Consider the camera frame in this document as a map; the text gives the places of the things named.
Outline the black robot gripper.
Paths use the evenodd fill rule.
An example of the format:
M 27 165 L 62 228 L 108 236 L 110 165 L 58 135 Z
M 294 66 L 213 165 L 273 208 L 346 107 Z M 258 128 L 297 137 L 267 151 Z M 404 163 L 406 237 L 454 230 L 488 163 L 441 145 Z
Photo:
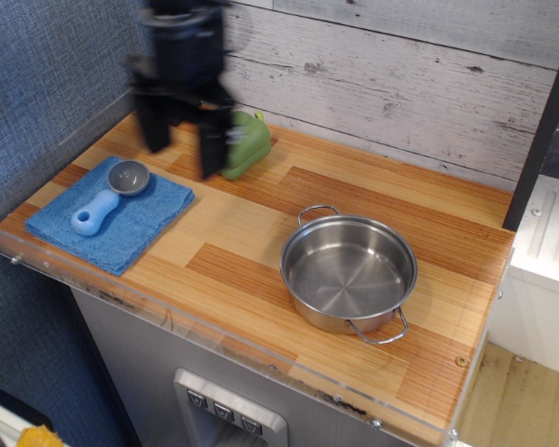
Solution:
M 169 113 L 198 120 L 201 175 L 225 168 L 235 100 L 225 70 L 227 1 L 149 1 L 138 14 L 152 54 L 127 58 L 136 115 L 152 153 L 170 144 Z

